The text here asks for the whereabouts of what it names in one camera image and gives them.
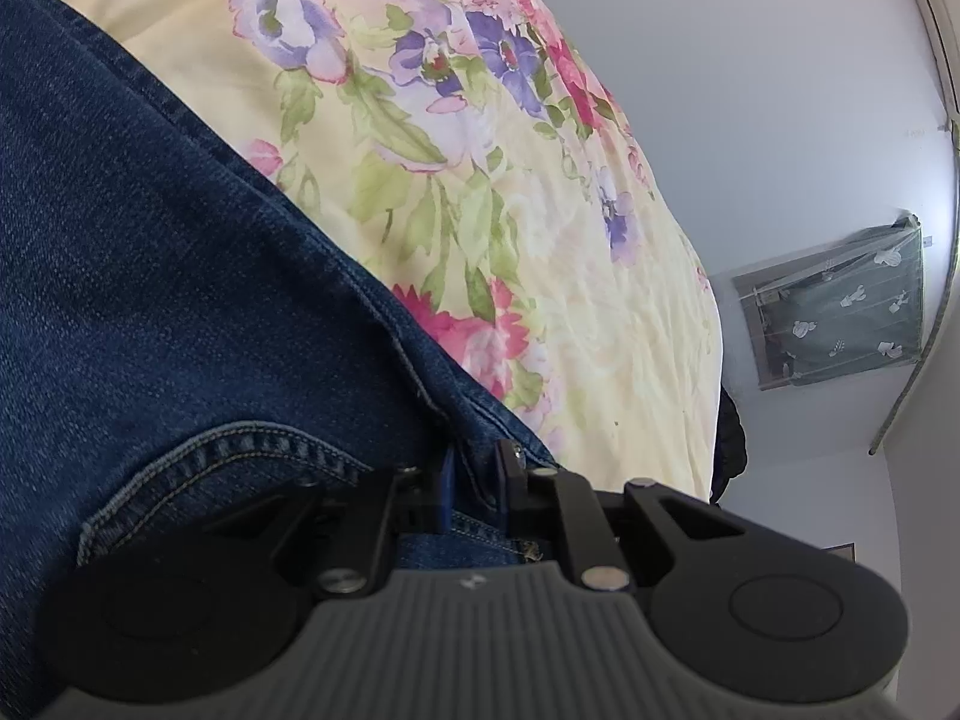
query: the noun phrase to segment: blue denim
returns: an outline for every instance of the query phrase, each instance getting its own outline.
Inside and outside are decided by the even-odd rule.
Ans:
[[[373,276],[57,0],[0,0],[0,709],[71,567],[296,478],[454,458],[453,533],[502,565],[493,442],[553,464]]]

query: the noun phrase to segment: stitching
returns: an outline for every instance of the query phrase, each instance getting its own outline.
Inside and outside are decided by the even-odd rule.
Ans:
[[[242,431],[242,430],[229,431],[229,432],[225,432],[224,435],[232,434],[232,433],[243,433],[243,432],[244,432],[244,431]],[[284,431],[280,431],[280,430],[263,431],[263,432],[271,432],[271,433],[274,433],[274,434],[291,435],[291,434],[285,434]],[[113,550],[119,549],[119,548],[122,547],[124,544],[126,544],[128,541],[130,541],[137,533],[139,533],[141,530],[143,530],[143,528],[150,522],[150,520],[153,519],[153,518],[157,515],[157,513],[158,513],[164,506],[166,506],[173,498],[175,498],[176,495],[179,495],[180,493],[183,493],[184,490],[188,490],[190,487],[192,487],[192,485],[194,485],[195,483],[197,483],[200,479],[205,478],[205,477],[208,476],[209,474],[212,474],[213,471],[218,470],[218,469],[222,469],[222,467],[227,466],[228,464],[231,464],[231,463],[233,463],[234,461],[246,460],[246,459],[252,458],[252,457],[271,457],[271,458],[274,458],[274,459],[277,459],[277,460],[288,460],[288,461],[297,461],[297,460],[299,459],[299,458],[290,457],[289,455],[287,455],[287,454],[285,454],[285,453],[282,453],[282,452],[275,452],[275,451],[269,451],[269,450],[253,450],[253,451],[248,451],[248,452],[241,452],[241,453],[238,453],[238,454],[236,454],[236,455],[230,455],[230,456],[227,457],[227,458],[223,458],[222,460],[216,461],[216,463],[210,464],[210,466],[207,466],[205,469],[203,469],[203,470],[199,471],[198,473],[196,473],[195,475],[191,476],[191,477],[190,477],[188,480],[186,480],[184,483],[182,483],[182,484],[178,485],[176,488],[174,488],[174,490],[170,490],[169,493],[166,493],[162,498],[160,498],[160,500],[157,501],[157,503],[155,503],[155,504],[150,508],[150,511],[147,511],[146,514],[144,514],[143,517],[141,517],[141,519],[139,519],[139,520],[136,522],[136,524],[133,525],[133,528],[130,528],[130,531],[127,531],[127,532],[122,536],[122,538],[119,538],[117,542],[114,542],[114,543],[109,547],[109,550],[108,550],[108,551],[109,551],[109,552],[112,552]],[[338,482],[343,482],[344,484],[347,484],[347,485],[350,485],[351,487],[354,487],[354,483],[352,483],[350,480],[341,479],[340,477],[336,476],[336,474],[334,474],[334,473],[333,473],[332,471],[330,471],[329,469],[323,469],[323,468],[321,467],[319,470],[322,471],[322,472],[325,473],[325,474],[328,474],[328,476],[331,476],[332,478],[336,479]],[[507,546],[507,544],[504,543],[503,541],[494,541],[494,540],[493,540],[493,536],[491,536],[490,538],[485,538],[484,536],[481,536],[481,535],[479,535],[478,533],[472,533],[471,531],[469,531],[469,528],[477,528],[477,529],[482,529],[482,530],[485,530],[485,531],[493,531],[493,530],[495,530],[494,528],[491,528],[490,525],[487,525],[486,523],[481,522],[480,520],[475,519],[474,517],[470,517],[470,516],[467,515],[467,514],[463,514],[462,512],[453,512],[453,517],[454,517],[455,519],[459,519],[459,520],[461,520],[461,521],[463,522],[463,525],[462,525],[462,526],[457,527],[457,526],[455,525],[455,526],[453,526],[453,527],[451,528],[451,531],[452,531],[453,533],[457,533],[458,535],[463,536],[464,538],[470,538],[470,539],[472,539],[473,541],[478,541],[478,542],[480,542],[480,543],[486,544],[487,546],[491,546],[491,547],[493,547],[494,549],[499,549],[499,550],[501,550],[501,551],[503,551],[503,552],[507,552],[507,553],[510,553],[510,554],[512,554],[512,555],[519,555],[520,557],[524,557],[525,552],[522,552],[522,551],[520,551],[520,550],[517,550],[516,547]],[[92,541],[92,538],[93,538],[94,533],[95,533],[94,529],[91,529],[90,541]],[[78,565],[83,565],[83,564],[86,562],[86,558],[88,557],[88,554],[89,554],[89,552],[90,552],[91,550],[92,550],[92,547],[89,547],[88,550],[86,551],[86,555],[83,556],[83,560],[81,560],[81,559],[78,557]]]
[[[551,469],[555,469],[556,467],[558,467],[557,461],[555,461],[553,458],[547,459],[546,457],[539,454],[539,452],[535,452],[531,450],[529,447],[527,447],[525,445],[525,442],[523,440],[520,440],[520,438],[517,437],[517,434],[514,431],[512,431],[510,428],[508,428],[506,424],[504,424],[504,422],[500,418],[498,418],[498,416],[494,415],[493,412],[491,412],[485,404],[480,403],[470,394],[464,394],[464,397],[467,400],[469,400],[470,405],[473,405],[473,408],[475,410],[478,410],[480,413],[482,413],[482,415],[491,424],[493,424],[494,427],[498,427],[499,429],[501,429],[503,433],[507,434],[507,436],[509,436],[511,439],[518,442],[523,448],[523,451],[526,454],[528,454],[533,460],[539,461],[539,463],[542,466],[550,467]]]
[[[212,474],[213,471],[217,469],[222,469],[223,466],[233,463],[234,461],[243,460],[251,457],[272,457],[277,460],[293,459],[289,455],[286,455],[282,452],[269,452],[269,451],[259,450],[254,452],[241,452],[238,455],[230,455],[227,458],[217,461],[217,463],[210,464],[210,466],[207,466],[205,469],[203,469],[199,473],[195,474],[194,476],[191,476],[187,481],[185,481],[179,487],[175,488],[174,490],[170,490],[169,493],[167,493],[162,498],[160,498],[160,500],[158,500],[157,503],[155,503],[151,507],[150,511],[147,512],[147,514],[144,514],[143,517],[141,517],[141,519],[138,520],[136,525],[134,525],[133,528],[131,528],[130,531],[127,531],[126,535],[123,536],[123,538],[120,538],[119,541],[117,541],[117,543],[114,543],[114,545],[110,548],[110,550],[117,549],[119,547],[122,547],[124,544],[126,544],[140,530],[142,530],[143,527],[154,517],[154,515],[157,514],[157,512],[159,512],[160,509],[166,506],[167,503],[169,503],[172,498],[175,498],[176,495],[179,495],[184,490],[187,490],[188,488],[192,487],[192,485],[194,485],[200,479],[203,479],[203,477],[208,476],[209,474]],[[341,479],[336,477],[334,474],[332,474],[330,471],[326,469],[320,469],[320,470],[326,474],[329,474],[330,476],[333,476],[334,479],[337,479],[338,481],[342,481]]]
[[[252,437],[280,436],[290,440],[306,440],[306,442],[312,443],[312,445],[315,445],[315,446],[319,446],[320,448],[323,448],[323,450],[325,451],[329,450],[330,453],[336,456],[338,459],[344,461],[347,464],[351,464],[352,466],[355,466],[358,470],[368,470],[368,466],[366,466],[366,464],[360,463],[360,461],[357,461],[356,459],[347,455],[346,452],[336,449],[333,446],[327,445],[326,443],[321,442],[315,437],[311,437],[307,434],[299,434],[293,431],[284,430],[282,428],[271,428],[271,427],[259,428],[251,425],[245,425],[244,427],[232,427],[229,429],[214,428],[213,432],[200,434],[198,437],[195,437],[195,439],[190,440],[190,442],[187,442],[186,445],[184,445],[184,447],[182,447],[180,450],[174,450],[174,454],[171,457],[167,458],[166,461],[157,461],[154,466],[147,466],[145,469],[142,469],[141,471],[139,471],[136,475],[133,476],[133,479],[129,480],[128,483],[126,483],[126,485],[123,485],[123,487],[120,488],[117,494],[114,494],[112,496],[112,499],[109,500],[109,503],[107,503],[102,509],[100,509],[99,512],[97,512],[97,514],[94,514],[93,517],[88,519],[83,524],[82,532],[80,533],[80,544],[79,544],[78,553],[77,553],[77,565],[83,565],[85,562],[88,561],[90,552],[92,551],[92,548],[93,548],[92,543],[93,541],[95,541],[95,538],[98,535],[98,533],[101,531],[104,525],[109,523],[114,517],[117,516],[118,512],[120,512],[120,509],[123,509],[123,507],[125,507],[126,504],[128,504],[131,501],[131,498],[133,498],[133,496],[136,495],[136,493],[139,493],[145,487],[145,485],[152,482],[152,480],[157,478],[157,476],[162,474],[164,471],[171,469],[172,466],[179,463],[187,455],[200,449],[200,447],[211,445],[212,443],[217,442],[218,440],[225,439],[226,437],[231,437],[231,436],[252,436]],[[267,456],[267,457],[277,457],[277,456],[286,457],[287,459],[290,459],[290,460],[298,459],[290,455],[277,454],[275,453],[275,450],[268,450],[268,449],[257,450],[257,454]],[[219,466],[219,463],[214,464],[214,466],[210,466],[210,469],[218,466]]]
[[[486,544],[487,546],[491,546],[496,549],[502,550],[503,552],[509,552],[512,555],[523,556],[522,552],[517,552],[517,550],[512,549],[511,547],[508,547],[503,543],[497,543],[496,541],[487,541],[486,538],[482,538],[481,536],[475,536],[474,533],[466,533],[464,531],[458,530],[457,528],[453,529],[453,533],[459,533],[459,535],[463,536],[464,538],[472,538],[474,541],[479,541],[482,544]]]

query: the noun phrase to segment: gray ribbed plastic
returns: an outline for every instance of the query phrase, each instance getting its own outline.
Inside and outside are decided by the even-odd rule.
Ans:
[[[877,685],[836,704],[779,707],[676,661],[626,595],[578,589],[555,562],[395,571],[378,594],[314,610],[245,683],[180,704],[66,692],[44,720],[904,720]]]

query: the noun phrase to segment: floral bedspread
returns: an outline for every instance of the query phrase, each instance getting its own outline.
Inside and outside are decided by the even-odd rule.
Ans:
[[[648,476],[709,494],[709,284],[623,112],[541,0],[64,1],[561,463],[597,488]]]

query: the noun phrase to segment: denim seam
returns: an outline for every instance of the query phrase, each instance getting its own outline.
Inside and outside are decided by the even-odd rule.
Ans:
[[[131,538],[136,536],[136,534],[140,530],[142,530],[143,527],[148,522],[150,522],[150,520],[154,517],[154,515],[157,512],[160,511],[160,509],[166,506],[171,500],[176,498],[184,490],[187,490],[188,488],[192,487],[192,485],[197,483],[200,479],[203,479],[206,476],[209,476],[216,470],[222,469],[222,467],[224,466],[228,466],[230,463],[233,463],[234,461],[246,460],[247,458],[254,458],[254,457],[269,457],[269,458],[274,458],[275,460],[294,460],[294,458],[292,458],[290,455],[288,455],[285,452],[271,452],[269,450],[256,450],[256,451],[250,451],[250,452],[241,452],[237,455],[230,455],[227,458],[216,461],[216,463],[210,464],[210,466],[207,466],[205,469],[198,471],[189,479],[187,479],[183,484],[174,488],[174,490],[170,490],[169,493],[166,493],[162,498],[160,498],[160,500],[158,500],[157,503],[155,503],[150,508],[150,511],[147,512],[147,514],[144,514],[143,517],[141,517],[138,520],[138,522],[136,522],[136,524],[134,524],[133,527],[131,527],[122,536],[122,538],[120,538],[116,543],[114,543],[114,545],[112,546],[112,549],[118,549],[122,547],[124,544],[126,544]],[[326,469],[320,469],[320,471],[323,471],[323,473],[333,476],[338,482],[343,481],[343,479],[340,479],[338,476],[336,476],[335,474],[331,473]]]
[[[491,547],[494,547],[494,548],[496,548],[496,549],[503,550],[504,552],[509,552],[509,553],[511,553],[512,555],[520,555],[520,556],[523,556],[523,554],[524,554],[524,553],[520,552],[520,550],[511,548],[511,547],[507,546],[506,544],[504,544],[504,543],[502,543],[502,542],[489,541],[489,540],[486,539],[486,538],[482,538],[481,536],[477,536],[475,533],[468,533],[467,531],[462,531],[462,530],[460,530],[460,529],[458,529],[458,528],[453,528],[453,533],[459,533],[459,535],[460,535],[460,536],[463,536],[464,538],[472,538],[474,541],[479,541],[481,544],[486,544],[487,546],[491,546]]]
[[[197,437],[195,440],[191,440],[191,442],[189,442],[189,444],[186,445],[181,451],[176,452],[176,454],[170,458],[167,458],[167,460],[163,463],[157,463],[155,466],[151,464],[150,466],[147,466],[145,469],[141,470],[138,474],[134,475],[133,479],[129,480],[128,483],[123,486],[123,488],[120,488],[120,490],[118,490],[117,493],[110,498],[109,502],[107,502],[102,509],[99,509],[97,514],[94,514],[93,517],[83,523],[82,529],[80,530],[80,543],[77,549],[77,565],[84,565],[85,562],[88,562],[90,558],[90,552],[93,548],[93,541],[95,541],[98,533],[101,531],[104,525],[107,524],[107,522],[110,522],[114,517],[116,517],[121,509],[123,509],[123,507],[125,507],[131,501],[131,498],[133,498],[136,493],[139,493],[145,487],[145,485],[150,484],[150,482],[157,478],[158,475],[165,473],[165,471],[171,469],[171,467],[175,466],[197,449],[200,449],[200,447],[210,445],[210,443],[217,442],[219,439],[224,439],[225,437],[240,435],[268,435],[286,437],[290,440],[309,440],[309,442],[318,443],[325,451],[329,450],[331,454],[337,456],[345,463],[356,467],[358,470],[370,470],[366,464],[362,464],[360,461],[354,460],[351,456],[347,455],[347,453],[344,453],[325,442],[320,442],[315,437],[306,437],[304,434],[298,434],[292,431],[285,431],[277,428],[232,428],[229,430],[221,430],[209,434],[203,434],[202,436]],[[282,458],[290,460],[298,459],[291,455],[277,453],[275,451],[272,452],[271,450],[257,450],[254,454],[270,457],[282,456]],[[338,479],[338,481],[345,481],[327,469],[320,470],[330,476],[333,476],[335,479]],[[166,500],[169,500],[167,496],[164,497],[164,502]],[[128,541],[128,537],[124,536],[120,543],[125,543],[126,541]],[[114,549],[117,546],[119,546],[119,543],[114,544],[110,549]]]
[[[483,541],[492,546],[499,547],[501,549],[506,549],[510,551],[509,547],[505,547],[505,543],[517,544],[515,538],[501,538],[500,531],[493,525],[488,525],[486,522],[483,522],[479,519],[471,517],[469,514],[463,514],[462,512],[453,512],[454,522],[458,521],[462,523],[461,527],[457,527],[456,524],[453,525],[453,530],[457,533],[462,533],[463,536],[470,536],[471,538],[476,538],[477,541]]]
[[[542,466],[548,466],[551,469],[555,469],[555,467],[558,467],[557,462],[555,460],[546,460],[544,457],[542,457],[538,453],[532,451],[530,447],[526,446],[524,442],[522,442],[520,439],[517,438],[517,436],[514,435],[512,430],[510,430],[510,428],[508,428],[505,424],[503,424],[502,421],[500,421],[500,418],[498,418],[498,416],[494,415],[493,412],[491,412],[490,409],[487,408],[486,405],[479,402],[478,400],[475,400],[469,394],[464,394],[464,397],[467,400],[469,400],[470,405],[472,405],[474,410],[477,410],[477,412],[481,413],[481,415],[483,415],[491,424],[501,429],[501,431],[507,434],[507,436],[509,436],[511,439],[515,440],[516,442],[518,442],[525,454],[529,455],[534,460],[538,461]]]

